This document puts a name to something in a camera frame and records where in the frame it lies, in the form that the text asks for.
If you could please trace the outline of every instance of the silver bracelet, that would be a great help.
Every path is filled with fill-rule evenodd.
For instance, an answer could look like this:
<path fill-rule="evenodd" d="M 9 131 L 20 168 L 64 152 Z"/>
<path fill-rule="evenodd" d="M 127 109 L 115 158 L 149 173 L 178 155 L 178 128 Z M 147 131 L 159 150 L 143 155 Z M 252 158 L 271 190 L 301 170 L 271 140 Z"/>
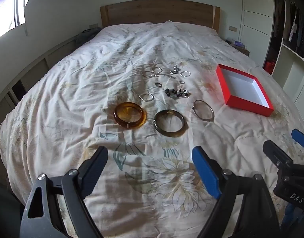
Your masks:
<path fill-rule="evenodd" d="M 145 95 L 149 95 L 151 98 L 150 99 L 144 99 L 143 96 L 145 96 Z M 154 96 L 150 93 L 142 93 L 141 95 L 139 95 L 139 98 L 144 102 L 150 102 L 150 101 L 154 100 Z"/>
<path fill-rule="evenodd" d="M 156 75 L 160 74 L 162 71 L 163 70 L 160 67 L 156 67 L 156 66 L 154 66 L 153 69 L 152 69 L 152 72 L 154 72 Z"/>
<path fill-rule="evenodd" d="M 211 113 L 212 113 L 212 117 L 211 117 L 211 118 L 209 118 L 209 119 L 201 118 L 201 117 L 195 112 L 195 103 L 196 103 L 197 101 L 203 102 L 203 103 L 205 103 L 205 104 L 209 107 L 209 109 L 210 109 L 210 111 L 211 111 Z M 213 109 L 211 108 L 211 106 L 210 106 L 209 104 L 207 104 L 207 103 L 206 103 L 205 101 L 203 101 L 203 100 L 200 100 L 200 99 L 195 100 L 194 103 L 193 103 L 192 109 L 193 109 L 194 114 L 195 114 L 199 119 L 201 119 L 202 121 L 213 121 L 213 119 L 214 119 L 214 117 L 215 117 L 215 113 L 213 112 Z"/>
<path fill-rule="evenodd" d="M 190 76 L 191 75 L 191 73 L 190 72 L 188 72 L 188 71 L 182 71 L 182 72 L 180 72 L 180 75 L 182 76 L 182 77 L 188 77 L 188 76 Z"/>
<path fill-rule="evenodd" d="M 154 74 L 151 74 L 151 75 L 144 75 L 143 72 L 151 72 L 151 71 L 142 71 L 141 74 L 143 77 L 145 78 L 152 78 L 152 77 L 156 77 L 157 74 L 155 72 L 151 72 L 151 73 L 154 73 Z"/>

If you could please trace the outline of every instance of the wall outlet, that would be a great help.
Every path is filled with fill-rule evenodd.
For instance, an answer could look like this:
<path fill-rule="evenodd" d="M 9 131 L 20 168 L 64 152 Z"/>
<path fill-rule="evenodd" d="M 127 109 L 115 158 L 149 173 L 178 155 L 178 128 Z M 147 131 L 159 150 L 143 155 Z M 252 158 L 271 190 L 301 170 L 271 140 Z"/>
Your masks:
<path fill-rule="evenodd" d="M 90 29 L 91 29 L 91 28 L 98 28 L 98 27 L 99 27 L 99 26 L 98 26 L 98 23 L 89 25 L 89 28 L 90 28 Z"/>
<path fill-rule="evenodd" d="M 229 26 L 229 30 L 237 32 L 237 28 L 233 27 L 233 26 Z"/>

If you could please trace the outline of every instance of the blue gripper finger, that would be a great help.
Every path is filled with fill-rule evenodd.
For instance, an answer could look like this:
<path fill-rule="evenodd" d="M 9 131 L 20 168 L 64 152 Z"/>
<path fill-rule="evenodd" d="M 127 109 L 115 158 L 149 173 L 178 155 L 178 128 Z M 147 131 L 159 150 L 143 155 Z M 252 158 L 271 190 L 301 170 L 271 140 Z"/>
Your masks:
<path fill-rule="evenodd" d="M 193 148 L 192 160 L 199 176 L 201 177 L 208 193 L 215 199 L 219 199 L 221 196 L 221 191 L 219 190 L 219 179 L 205 157 L 208 158 L 201 146 Z"/>
<path fill-rule="evenodd" d="M 294 129 L 291 133 L 292 139 L 304 148 L 304 134 L 298 129 Z"/>

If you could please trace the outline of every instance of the window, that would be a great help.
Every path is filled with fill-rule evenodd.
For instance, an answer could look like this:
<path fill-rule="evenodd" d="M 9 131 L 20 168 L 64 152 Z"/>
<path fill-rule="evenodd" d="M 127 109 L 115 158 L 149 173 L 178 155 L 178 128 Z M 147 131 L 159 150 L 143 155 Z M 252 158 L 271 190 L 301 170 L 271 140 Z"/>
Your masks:
<path fill-rule="evenodd" d="M 5 0 L 0 6 L 0 36 L 25 23 L 24 8 L 28 0 Z"/>

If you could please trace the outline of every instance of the wrinkled fabric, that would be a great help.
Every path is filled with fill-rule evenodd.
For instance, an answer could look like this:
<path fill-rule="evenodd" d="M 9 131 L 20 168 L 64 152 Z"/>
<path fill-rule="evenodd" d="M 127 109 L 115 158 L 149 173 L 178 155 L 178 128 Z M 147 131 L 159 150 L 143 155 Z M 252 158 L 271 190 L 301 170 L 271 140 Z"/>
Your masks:
<path fill-rule="evenodd" d="M 256 76 L 275 108 L 272 115 L 225 105 L 215 72 L 218 64 Z M 159 72 L 158 67 L 169 74 L 174 66 L 191 75 L 142 76 L 142 71 Z M 187 89 L 190 98 L 167 97 L 166 88 Z M 148 92 L 153 101 L 139 99 Z M 194 115 L 196 99 L 212 107 L 213 122 Z M 124 129 L 113 118 L 116 105 L 127 101 L 147 113 L 138 129 Z M 186 118 L 188 129 L 182 136 L 165 137 L 154 129 L 154 116 L 164 109 Z M 285 203 L 272 192 L 277 168 L 262 147 L 270 139 L 295 163 L 304 164 L 304 149 L 290 135 L 295 128 L 304 132 L 304 123 L 280 86 L 213 29 L 143 23 L 107 27 L 57 63 L 7 115 L 0 127 L 0 148 L 13 192 L 25 203 L 40 173 L 63 175 L 98 146 L 106 146 L 108 162 L 85 199 L 102 235 L 190 238 L 198 235 L 215 204 L 192 163 L 192 149 L 202 146 L 211 159 L 237 175 L 260 173 L 281 220 Z M 59 202 L 68 232 L 76 236 L 62 197 Z M 232 234 L 240 205 L 237 198 L 226 236 Z"/>

